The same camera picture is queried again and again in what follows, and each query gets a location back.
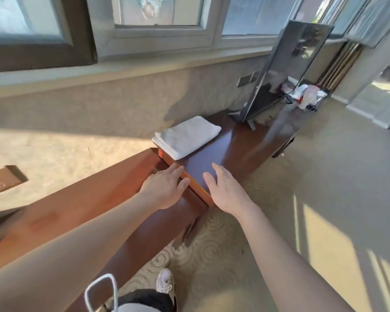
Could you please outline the person's left hand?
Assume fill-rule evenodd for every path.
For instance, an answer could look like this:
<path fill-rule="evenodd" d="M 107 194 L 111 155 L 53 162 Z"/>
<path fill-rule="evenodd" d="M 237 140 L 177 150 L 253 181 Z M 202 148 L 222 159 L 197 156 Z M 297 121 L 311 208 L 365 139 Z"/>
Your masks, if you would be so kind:
<path fill-rule="evenodd" d="M 173 163 L 166 170 L 150 175 L 144 181 L 138 197 L 154 210 L 167 209 L 181 198 L 177 195 L 177 185 L 183 178 L 185 169 Z"/>

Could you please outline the person's right hand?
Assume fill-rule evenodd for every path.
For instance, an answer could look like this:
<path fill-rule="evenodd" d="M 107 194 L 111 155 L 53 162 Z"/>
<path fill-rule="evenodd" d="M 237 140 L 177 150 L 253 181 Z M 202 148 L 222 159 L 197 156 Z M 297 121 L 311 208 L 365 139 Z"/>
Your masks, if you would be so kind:
<path fill-rule="evenodd" d="M 218 208 L 240 220 L 243 215 L 255 207 L 243 187 L 235 180 L 232 174 L 216 163 L 212 163 L 216 173 L 217 192 L 211 195 Z"/>

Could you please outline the person's right forearm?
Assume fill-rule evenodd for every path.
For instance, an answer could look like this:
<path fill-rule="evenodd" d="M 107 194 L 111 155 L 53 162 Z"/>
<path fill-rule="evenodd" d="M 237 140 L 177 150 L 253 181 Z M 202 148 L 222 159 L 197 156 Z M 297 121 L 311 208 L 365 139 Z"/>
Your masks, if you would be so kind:
<path fill-rule="evenodd" d="M 234 215 L 279 312 L 354 312 L 250 203 Z"/>

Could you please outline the person's left forearm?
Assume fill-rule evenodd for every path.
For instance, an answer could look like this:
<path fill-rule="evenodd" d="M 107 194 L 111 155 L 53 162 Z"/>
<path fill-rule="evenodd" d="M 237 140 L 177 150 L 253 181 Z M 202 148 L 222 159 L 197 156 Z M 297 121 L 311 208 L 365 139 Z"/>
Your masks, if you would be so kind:
<path fill-rule="evenodd" d="M 138 193 L 0 269 L 0 312 L 63 312 L 161 201 Z"/>

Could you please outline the low brown wooden cabinet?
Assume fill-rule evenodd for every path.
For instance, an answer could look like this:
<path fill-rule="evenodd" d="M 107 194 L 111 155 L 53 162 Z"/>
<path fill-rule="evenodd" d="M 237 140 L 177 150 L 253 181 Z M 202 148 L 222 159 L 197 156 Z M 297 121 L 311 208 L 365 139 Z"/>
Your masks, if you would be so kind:
<path fill-rule="evenodd" d="M 183 176 L 191 179 L 190 189 L 208 206 L 213 207 L 203 173 L 216 177 L 212 163 L 223 166 L 241 183 L 269 158 L 275 158 L 292 142 L 299 129 L 315 115 L 314 111 L 282 109 L 270 121 L 255 123 L 253 131 L 237 122 L 224 110 L 207 118 L 222 128 L 217 137 L 185 158 L 174 161 L 159 148 L 151 148 L 168 166 L 184 166 Z"/>

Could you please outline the white folded towel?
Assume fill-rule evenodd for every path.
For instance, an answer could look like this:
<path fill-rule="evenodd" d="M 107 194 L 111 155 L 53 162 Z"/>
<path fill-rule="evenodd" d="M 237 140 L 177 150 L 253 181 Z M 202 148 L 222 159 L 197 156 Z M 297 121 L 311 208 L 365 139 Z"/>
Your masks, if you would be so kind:
<path fill-rule="evenodd" d="M 156 132 L 153 143 L 173 160 L 180 160 L 213 140 L 222 128 L 201 116 L 195 116 L 176 126 Z"/>

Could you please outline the white shoe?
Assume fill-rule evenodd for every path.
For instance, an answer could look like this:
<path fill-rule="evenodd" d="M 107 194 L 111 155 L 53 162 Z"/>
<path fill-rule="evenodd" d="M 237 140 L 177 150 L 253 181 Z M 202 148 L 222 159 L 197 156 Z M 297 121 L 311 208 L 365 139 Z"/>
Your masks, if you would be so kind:
<path fill-rule="evenodd" d="M 155 289 L 158 293 L 167 294 L 171 297 L 175 296 L 175 280 L 170 269 L 163 268 L 159 272 Z"/>

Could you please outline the black trousers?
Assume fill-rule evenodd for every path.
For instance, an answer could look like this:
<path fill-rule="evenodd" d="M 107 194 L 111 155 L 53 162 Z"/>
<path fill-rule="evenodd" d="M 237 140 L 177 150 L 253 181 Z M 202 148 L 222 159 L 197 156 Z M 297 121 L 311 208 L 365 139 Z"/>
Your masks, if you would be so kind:
<path fill-rule="evenodd" d="M 137 289 L 118 298 L 118 309 L 110 312 L 177 312 L 176 300 L 155 289 Z"/>

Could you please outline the white and red plastic bag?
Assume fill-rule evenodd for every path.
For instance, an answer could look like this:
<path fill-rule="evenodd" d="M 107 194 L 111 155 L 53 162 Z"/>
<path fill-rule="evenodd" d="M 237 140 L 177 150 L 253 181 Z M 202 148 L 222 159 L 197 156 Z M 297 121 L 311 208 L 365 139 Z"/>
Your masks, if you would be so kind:
<path fill-rule="evenodd" d="M 328 94 L 315 85 L 302 84 L 294 89 L 290 97 L 301 110 L 317 111 L 319 104 Z"/>

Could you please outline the black flat screen television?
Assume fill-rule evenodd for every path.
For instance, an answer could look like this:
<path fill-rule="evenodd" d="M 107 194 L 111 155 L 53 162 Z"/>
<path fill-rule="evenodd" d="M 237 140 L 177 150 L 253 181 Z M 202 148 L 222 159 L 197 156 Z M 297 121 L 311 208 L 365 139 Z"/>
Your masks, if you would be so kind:
<path fill-rule="evenodd" d="M 242 109 L 229 113 L 255 131 L 254 117 L 288 98 L 334 29 L 333 25 L 289 20 Z"/>

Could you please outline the sheer grey curtain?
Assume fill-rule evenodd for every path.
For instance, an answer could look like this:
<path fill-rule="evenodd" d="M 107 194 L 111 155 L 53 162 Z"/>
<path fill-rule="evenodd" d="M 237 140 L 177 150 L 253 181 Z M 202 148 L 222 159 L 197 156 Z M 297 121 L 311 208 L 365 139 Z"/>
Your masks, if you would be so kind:
<path fill-rule="evenodd" d="M 369 0 L 344 38 L 375 48 L 390 31 L 390 0 Z"/>

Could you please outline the grey wall socket panel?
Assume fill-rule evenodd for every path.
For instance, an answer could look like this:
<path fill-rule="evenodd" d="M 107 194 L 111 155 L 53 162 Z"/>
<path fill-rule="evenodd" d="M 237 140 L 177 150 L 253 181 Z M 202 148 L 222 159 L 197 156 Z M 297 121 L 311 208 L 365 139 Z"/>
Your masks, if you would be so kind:
<path fill-rule="evenodd" d="M 260 71 L 254 71 L 252 74 L 250 74 L 248 76 L 241 77 L 237 83 L 237 88 L 245 86 L 249 83 L 254 83 L 257 80 L 259 74 L 260 74 Z"/>

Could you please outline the grey window frame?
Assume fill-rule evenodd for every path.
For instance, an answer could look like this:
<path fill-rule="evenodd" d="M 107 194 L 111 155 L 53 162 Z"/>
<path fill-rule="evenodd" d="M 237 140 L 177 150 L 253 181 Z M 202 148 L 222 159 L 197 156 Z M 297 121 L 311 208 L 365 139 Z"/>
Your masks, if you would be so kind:
<path fill-rule="evenodd" d="M 86 0 L 99 61 L 263 47 L 334 0 Z"/>

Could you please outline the brown wall socket panel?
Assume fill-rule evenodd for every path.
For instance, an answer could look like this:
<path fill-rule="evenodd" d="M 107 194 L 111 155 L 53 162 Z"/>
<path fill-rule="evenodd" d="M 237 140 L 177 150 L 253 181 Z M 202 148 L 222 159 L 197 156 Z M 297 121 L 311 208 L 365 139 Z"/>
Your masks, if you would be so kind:
<path fill-rule="evenodd" d="M 27 181 L 26 175 L 16 165 L 0 168 L 0 193 Z"/>

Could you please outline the dark brown window frame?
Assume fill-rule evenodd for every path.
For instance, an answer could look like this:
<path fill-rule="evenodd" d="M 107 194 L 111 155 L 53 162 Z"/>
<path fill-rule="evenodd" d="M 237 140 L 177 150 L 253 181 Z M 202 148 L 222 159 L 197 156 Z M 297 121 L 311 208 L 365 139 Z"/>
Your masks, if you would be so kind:
<path fill-rule="evenodd" d="M 0 0 L 0 72 L 96 62 L 86 0 Z"/>

